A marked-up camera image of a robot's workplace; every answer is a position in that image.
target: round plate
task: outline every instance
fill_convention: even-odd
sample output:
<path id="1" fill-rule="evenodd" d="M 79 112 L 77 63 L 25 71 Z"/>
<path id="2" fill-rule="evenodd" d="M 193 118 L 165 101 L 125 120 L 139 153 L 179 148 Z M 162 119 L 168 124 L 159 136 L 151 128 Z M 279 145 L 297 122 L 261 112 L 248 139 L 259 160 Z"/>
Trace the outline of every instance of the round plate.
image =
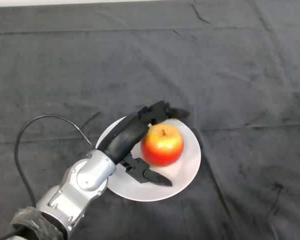
<path id="1" fill-rule="evenodd" d="M 100 144 L 102 139 L 104 139 L 123 118 L 112 123 L 102 133 L 96 146 Z M 181 121 L 168 119 L 165 123 L 174 125 L 182 134 L 184 144 L 183 153 L 175 163 L 165 167 L 151 167 L 151 170 L 170 179 L 173 186 L 158 186 L 149 182 L 141 184 L 126 174 L 126 168 L 118 164 L 114 174 L 109 177 L 108 188 L 112 192 L 126 199 L 152 202 L 172 197 L 181 192 L 192 182 L 199 170 L 201 162 L 201 151 L 198 140 L 193 132 Z M 134 158 L 143 159 L 140 143 L 134 146 L 131 153 Z"/>

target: apple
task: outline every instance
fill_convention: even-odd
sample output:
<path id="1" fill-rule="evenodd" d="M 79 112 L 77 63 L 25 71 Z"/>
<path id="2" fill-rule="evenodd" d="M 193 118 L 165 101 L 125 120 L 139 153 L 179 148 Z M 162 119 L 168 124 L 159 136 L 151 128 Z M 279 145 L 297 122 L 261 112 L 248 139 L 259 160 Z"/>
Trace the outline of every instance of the apple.
<path id="1" fill-rule="evenodd" d="M 176 162 L 184 150 L 184 140 L 178 129 L 160 123 L 150 127 L 141 141 L 144 160 L 151 166 L 165 167 Z"/>

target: silver metal joint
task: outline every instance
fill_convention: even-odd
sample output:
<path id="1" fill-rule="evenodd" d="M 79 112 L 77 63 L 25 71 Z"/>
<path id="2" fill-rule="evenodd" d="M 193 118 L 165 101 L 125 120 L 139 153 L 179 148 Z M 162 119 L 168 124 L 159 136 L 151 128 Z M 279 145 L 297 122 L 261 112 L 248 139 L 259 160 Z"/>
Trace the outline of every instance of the silver metal joint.
<path id="1" fill-rule="evenodd" d="M 64 226 L 68 238 L 90 202 L 103 194 L 108 177 L 116 171 L 116 165 L 103 152 L 93 150 L 90 156 L 69 168 L 61 185 L 51 188 L 36 205 L 40 212 L 54 217 Z"/>

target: robotic arm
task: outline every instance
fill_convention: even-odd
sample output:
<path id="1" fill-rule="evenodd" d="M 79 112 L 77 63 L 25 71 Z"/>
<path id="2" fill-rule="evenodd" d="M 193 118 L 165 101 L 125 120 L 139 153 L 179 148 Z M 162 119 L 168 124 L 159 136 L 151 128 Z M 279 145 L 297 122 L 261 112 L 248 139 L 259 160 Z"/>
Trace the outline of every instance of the robotic arm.
<path id="1" fill-rule="evenodd" d="M 106 190 L 108 177 L 116 171 L 117 164 L 124 165 L 126 172 L 140 183 L 147 182 L 147 179 L 142 179 L 145 178 L 142 175 L 145 168 L 140 171 L 129 166 L 136 160 L 132 158 L 131 150 L 147 134 L 148 125 L 186 116 L 188 112 L 171 108 L 164 101 L 128 115 L 110 131 L 97 149 L 88 153 L 88 158 L 76 162 L 66 171 L 61 184 L 52 187 L 38 201 L 36 208 L 28 207 L 15 216 L 12 224 L 25 228 L 10 240 L 69 240 L 88 205 Z M 159 174 L 152 175 L 150 179 L 155 184 L 160 184 L 159 180 L 167 181 Z"/>

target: table surface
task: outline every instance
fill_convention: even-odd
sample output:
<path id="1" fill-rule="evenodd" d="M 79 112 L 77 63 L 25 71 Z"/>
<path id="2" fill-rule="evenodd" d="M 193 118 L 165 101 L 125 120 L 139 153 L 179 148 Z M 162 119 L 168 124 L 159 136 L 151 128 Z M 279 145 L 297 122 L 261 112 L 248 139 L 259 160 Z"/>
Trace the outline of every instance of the table surface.
<path id="1" fill-rule="evenodd" d="M 0 8 L 0 236 L 30 205 L 13 148 L 59 114 L 96 142 L 159 100 L 189 109 L 205 157 L 174 197 L 107 190 L 75 240 L 300 240 L 300 0 L 182 0 Z M 89 151 L 57 119 L 22 138 L 39 199 Z"/>

